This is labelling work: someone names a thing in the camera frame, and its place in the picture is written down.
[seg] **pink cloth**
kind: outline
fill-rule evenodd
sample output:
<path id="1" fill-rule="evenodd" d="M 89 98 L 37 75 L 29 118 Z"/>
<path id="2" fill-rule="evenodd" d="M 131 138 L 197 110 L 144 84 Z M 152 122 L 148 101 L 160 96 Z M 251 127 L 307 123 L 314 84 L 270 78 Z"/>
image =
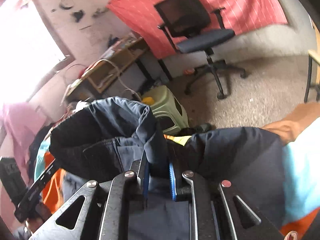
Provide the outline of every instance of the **pink cloth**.
<path id="1" fill-rule="evenodd" d="M 107 5 L 132 30 L 139 33 L 157 58 L 174 54 L 166 36 L 157 28 L 162 20 L 153 5 L 162 0 L 111 0 Z M 220 7 L 226 28 L 232 28 L 236 35 L 270 24 L 287 24 L 278 0 L 200 0 L 208 12 Z M 214 14 L 206 30 L 219 28 Z M 184 38 L 174 38 L 176 43 Z"/>
<path id="2" fill-rule="evenodd" d="M 46 117 L 38 114 L 28 103 L 16 103 L 3 105 L 0 120 L 3 120 L 7 133 L 12 136 L 14 158 L 24 181 L 28 183 L 26 166 L 29 160 L 28 148 L 44 125 Z"/>

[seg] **yellow cap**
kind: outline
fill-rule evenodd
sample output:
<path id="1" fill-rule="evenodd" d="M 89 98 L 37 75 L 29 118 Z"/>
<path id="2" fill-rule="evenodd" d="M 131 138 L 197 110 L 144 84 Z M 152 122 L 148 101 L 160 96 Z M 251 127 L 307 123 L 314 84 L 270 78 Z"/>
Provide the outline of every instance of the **yellow cap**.
<path id="1" fill-rule="evenodd" d="M 142 99 L 142 103 L 144 103 L 148 106 L 152 106 L 155 103 L 155 101 L 152 97 L 147 97 L 147 98 Z"/>

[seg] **light blue fabric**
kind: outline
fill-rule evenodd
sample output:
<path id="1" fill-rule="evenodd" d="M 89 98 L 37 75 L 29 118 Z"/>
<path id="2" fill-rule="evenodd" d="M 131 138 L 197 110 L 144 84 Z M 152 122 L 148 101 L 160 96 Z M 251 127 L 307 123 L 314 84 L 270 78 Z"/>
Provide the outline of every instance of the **light blue fabric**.
<path id="1" fill-rule="evenodd" d="M 284 225 L 320 206 L 320 118 L 284 147 Z"/>
<path id="2" fill-rule="evenodd" d="M 36 181 L 40 177 L 41 173 L 45 170 L 44 154 L 49 149 L 49 146 L 50 140 L 42 141 L 40 144 L 36 159 L 34 181 Z"/>

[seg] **desk leg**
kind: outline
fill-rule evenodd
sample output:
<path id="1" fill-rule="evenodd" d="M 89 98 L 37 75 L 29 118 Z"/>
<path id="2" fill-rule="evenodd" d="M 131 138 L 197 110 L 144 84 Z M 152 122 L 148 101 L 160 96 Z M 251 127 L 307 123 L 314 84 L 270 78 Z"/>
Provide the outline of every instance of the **desk leg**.
<path id="1" fill-rule="evenodd" d="M 154 82 L 154 79 L 151 77 L 151 75 L 149 74 L 148 70 L 146 69 L 146 67 L 143 65 L 143 63 L 141 62 L 140 59 L 136 60 L 136 63 L 138 65 L 138 68 L 141 70 L 141 72 L 143 73 L 143 75 L 146 77 L 146 79 L 149 82 Z"/>
<path id="2" fill-rule="evenodd" d="M 165 73 L 165 75 L 167 76 L 167 78 L 169 79 L 169 81 L 172 81 L 172 76 L 169 72 L 169 70 L 167 69 L 167 66 L 165 65 L 165 63 L 163 62 L 162 59 L 158 60 L 158 63 L 160 65 L 160 67 L 162 68 L 163 72 Z"/>

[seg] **chair caster wheel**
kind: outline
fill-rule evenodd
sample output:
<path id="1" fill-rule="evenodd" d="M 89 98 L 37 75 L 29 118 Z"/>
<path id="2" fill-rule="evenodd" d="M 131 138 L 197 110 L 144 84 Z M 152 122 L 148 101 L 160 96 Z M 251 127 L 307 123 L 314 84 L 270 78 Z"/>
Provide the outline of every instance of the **chair caster wheel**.
<path id="1" fill-rule="evenodd" d="M 186 95 L 190 95 L 190 94 L 191 94 L 190 88 L 186 88 L 186 90 L 184 91 L 184 93 L 185 93 Z"/>
<path id="2" fill-rule="evenodd" d="M 225 99 L 226 96 L 225 96 L 224 94 L 222 94 L 221 92 L 219 92 L 218 95 L 217 95 L 217 98 L 218 98 L 219 100 L 222 100 L 222 99 Z"/>
<path id="3" fill-rule="evenodd" d="M 248 77 L 247 72 L 246 72 L 246 71 L 242 72 L 242 73 L 240 74 L 240 77 L 243 78 L 243 79 L 247 78 L 247 77 Z"/>

